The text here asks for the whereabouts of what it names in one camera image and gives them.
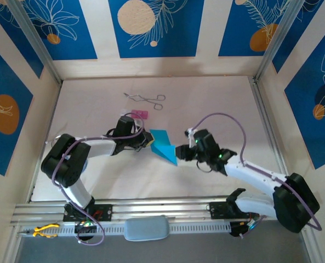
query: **white board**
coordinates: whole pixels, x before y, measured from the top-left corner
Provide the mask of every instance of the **white board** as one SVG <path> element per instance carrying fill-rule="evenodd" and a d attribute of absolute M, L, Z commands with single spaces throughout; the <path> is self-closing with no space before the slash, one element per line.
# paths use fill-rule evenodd
<path fill-rule="evenodd" d="M 134 102 L 123 93 L 155 98 L 166 96 L 163 110 L 153 104 Z M 247 77 L 113 78 L 65 81 L 55 110 L 48 140 L 69 133 L 98 136 L 114 128 L 122 109 L 147 110 L 149 129 L 166 129 L 173 145 L 187 144 L 184 131 L 213 112 L 236 117 L 247 132 L 244 157 L 267 169 L 279 171 Z M 220 147 L 240 152 L 240 128 L 226 117 L 211 117 L 207 128 Z M 125 151 L 113 157 L 90 158 L 81 176 L 96 199 L 211 196 L 231 194 L 244 182 L 220 173 L 203 173 L 195 162 L 179 162 L 178 167 L 161 159 L 150 148 L 139 153 Z M 33 201 L 64 200 L 50 179 L 39 173 Z"/>

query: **pink sponge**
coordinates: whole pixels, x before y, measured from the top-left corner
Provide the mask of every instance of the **pink sponge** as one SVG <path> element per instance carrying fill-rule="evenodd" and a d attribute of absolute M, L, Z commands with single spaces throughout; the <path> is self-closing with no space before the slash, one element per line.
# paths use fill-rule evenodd
<path fill-rule="evenodd" d="M 147 119 L 147 116 L 149 114 L 148 111 L 137 111 L 137 110 L 132 110 L 132 113 L 138 114 L 143 119 Z M 134 115 L 134 114 L 132 114 L 132 118 L 139 119 L 139 117 L 137 115 Z"/>

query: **pliers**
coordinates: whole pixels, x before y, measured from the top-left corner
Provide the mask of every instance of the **pliers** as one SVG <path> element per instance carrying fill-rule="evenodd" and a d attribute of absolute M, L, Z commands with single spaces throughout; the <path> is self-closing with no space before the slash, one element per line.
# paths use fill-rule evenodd
<path fill-rule="evenodd" d="M 47 235 L 47 234 L 44 234 L 44 233 L 40 232 L 40 231 L 43 231 L 43 230 L 51 228 L 51 227 L 60 227 L 60 225 L 59 224 L 49 224 L 49 225 L 45 225 L 45 226 L 42 226 L 42 227 L 35 227 L 35 229 L 33 229 L 33 230 L 25 230 L 25 231 L 19 232 L 18 234 L 20 234 L 20 235 L 33 235 L 34 237 L 36 237 L 37 235 L 40 235 L 41 237 L 47 237 L 47 238 L 57 237 L 58 236 L 57 234 Z"/>

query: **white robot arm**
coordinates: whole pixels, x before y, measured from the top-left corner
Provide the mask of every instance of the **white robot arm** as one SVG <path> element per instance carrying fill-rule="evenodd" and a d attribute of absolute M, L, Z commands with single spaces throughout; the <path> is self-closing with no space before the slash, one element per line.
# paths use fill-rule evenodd
<path fill-rule="evenodd" d="M 111 156 L 120 153 L 125 147 L 139 151 L 153 142 L 153 137 L 145 130 L 131 139 L 119 139 L 132 135 L 134 120 L 122 116 L 117 127 L 105 136 L 112 136 L 111 140 L 94 140 L 78 143 L 71 151 L 54 175 L 55 167 L 67 149 L 76 142 L 76 138 L 63 134 L 50 150 L 41 169 L 49 178 L 55 176 L 55 181 L 61 185 L 68 198 L 83 210 L 90 210 L 95 199 L 85 189 L 80 175 L 87 158 L 94 156 Z M 200 130 L 188 134 L 194 142 L 176 148 L 176 156 L 185 161 L 196 160 L 206 162 L 211 170 L 226 176 L 243 180 L 264 194 L 253 194 L 245 189 L 237 189 L 229 196 L 226 204 L 221 208 L 217 204 L 211 208 L 213 219 L 233 219 L 246 213 L 276 218 L 285 228 L 299 233 L 301 229 L 314 218 L 320 206 L 302 176 L 292 174 L 285 176 L 274 173 L 260 166 L 242 160 L 237 153 L 220 149 L 207 130 Z"/>

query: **blue paper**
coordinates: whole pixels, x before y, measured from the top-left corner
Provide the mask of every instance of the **blue paper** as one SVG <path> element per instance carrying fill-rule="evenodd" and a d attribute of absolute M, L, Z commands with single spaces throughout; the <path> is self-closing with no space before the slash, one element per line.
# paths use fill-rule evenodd
<path fill-rule="evenodd" d="M 170 144 L 166 130 L 150 130 L 154 137 L 151 144 L 151 151 L 160 157 L 177 165 L 177 157 L 175 155 L 175 146 Z"/>

